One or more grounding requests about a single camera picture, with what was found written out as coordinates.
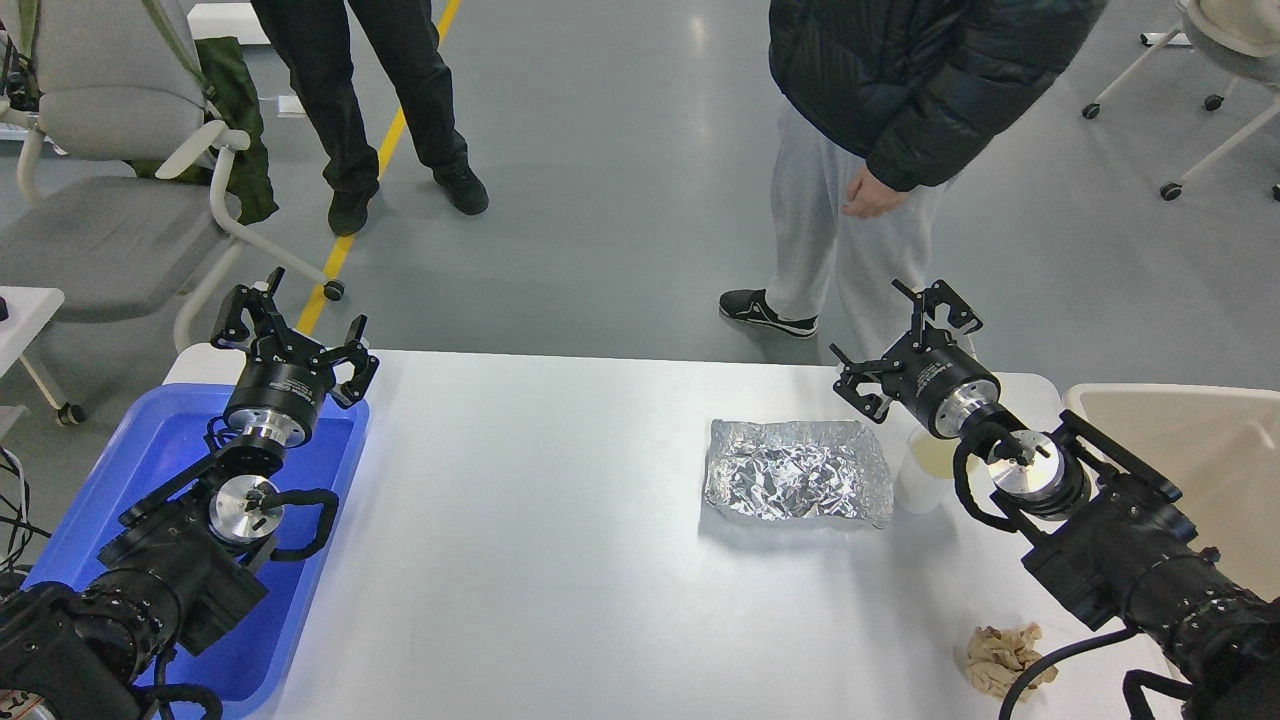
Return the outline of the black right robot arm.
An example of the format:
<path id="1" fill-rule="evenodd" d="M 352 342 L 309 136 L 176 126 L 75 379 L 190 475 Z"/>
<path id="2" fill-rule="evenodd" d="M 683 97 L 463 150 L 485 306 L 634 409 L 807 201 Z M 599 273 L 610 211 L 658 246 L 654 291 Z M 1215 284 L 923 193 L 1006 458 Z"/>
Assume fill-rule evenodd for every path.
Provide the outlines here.
<path id="1" fill-rule="evenodd" d="M 945 281 L 913 290 L 910 327 L 882 357 L 840 357 L 835 392 L 882 423 L 901 404 L 938 439 L 955 439 L 954 488 L 978 521 L 1030 542 L 1023 566 L 1076 619 L 1120 632 L 1046 655 L 1006 692 L 1012 716 L 1024 689 L 1053 665 L 1148 635 L 1179 679 L 1133 669 L 1123 679 L 1130 717 L 1149 719 L 1148 691 L 1179 700 L 1185 719 L 1275 719 L 1279 710 L 1277 602 L 1217 569 L 1213 547 L 1194 551 L 1181 491 L 1148 462 L 1073 411 L 1033 430 L 1000 401 L 995 374 L 956 341 L 980 319 Z"/>

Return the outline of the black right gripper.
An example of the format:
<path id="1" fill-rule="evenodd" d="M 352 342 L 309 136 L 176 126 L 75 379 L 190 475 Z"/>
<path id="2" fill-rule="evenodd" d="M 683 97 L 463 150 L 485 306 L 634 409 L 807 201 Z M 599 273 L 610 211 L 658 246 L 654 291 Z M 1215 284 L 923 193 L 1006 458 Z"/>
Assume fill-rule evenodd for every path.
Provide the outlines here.
<path id="1" fill-rule="evenodd" d="M 906 333 L 883 357 L 863 363 L 831 343 L 840 363 L 832 389 L 876 424 L 899 401 L 932 436 L 960 438 L 972 418 L 1000 400 L 996 377 L 960 346 L 984 323 L 946 281 L 923 290 L 901 279 L 892 286 L 911 301 Z"/>

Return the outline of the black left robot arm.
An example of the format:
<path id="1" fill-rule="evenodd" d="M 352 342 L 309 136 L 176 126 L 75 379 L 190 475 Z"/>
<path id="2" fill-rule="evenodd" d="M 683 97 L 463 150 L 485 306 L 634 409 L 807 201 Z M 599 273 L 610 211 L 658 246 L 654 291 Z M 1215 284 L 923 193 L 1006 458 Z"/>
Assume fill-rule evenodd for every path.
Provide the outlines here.
<path id="1" fill-rule="evenodd" d="M 237 284 L 211 336 L 244 354 L 224 411 L 207 424 L 207 454 L 119 516 L 84 589 L 40 582 L 3 601 L 3 708 L 22 719 L 170 719 L 196 705 L 220 719 L 206 685 L 170 683 L 178 648 L 201 655 L 268 596 L 266 562 L 321 552 L 340 511 L 333 489 L 279 489 L 273 475 L 310 442 L 323 404 L 362 402 L 380 366 L 356 316 L 328 347 L 291 327 L 275 305 L 284 277 Z"/>

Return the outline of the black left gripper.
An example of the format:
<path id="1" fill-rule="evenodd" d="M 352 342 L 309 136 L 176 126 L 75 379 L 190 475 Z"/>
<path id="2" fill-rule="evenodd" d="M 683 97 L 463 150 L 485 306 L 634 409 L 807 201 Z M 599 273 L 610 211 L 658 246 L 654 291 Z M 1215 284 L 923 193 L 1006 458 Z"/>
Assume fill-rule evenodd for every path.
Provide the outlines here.
<path id="1" fill-rule="evenodd" d="M 365 343 L 364 314 L 352 320 L 340 346 L 298 341 L 275 305 L 284 275 L 285 269 L 276 266 L 265 281 L 236 284 L 218 311 L 210 345 L 246 356 L 223 414 L 227 427 L 294 448 L 311 441 L 326 395 L 343 409 L 365 401 L 380 360 Z M 351 377 L 338 380 L 335 369 L 344 365 Z"/>

